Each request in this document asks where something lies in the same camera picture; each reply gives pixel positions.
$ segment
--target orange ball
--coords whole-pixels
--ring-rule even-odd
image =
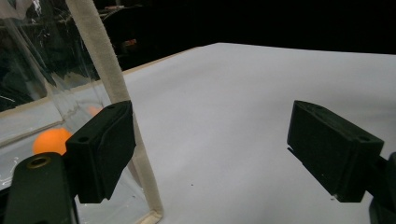
[[[39,134],[33,142],[33,153],[57,152],[63,155],[66,152],[66,141],[72,134],[65,128],[49,129]]]

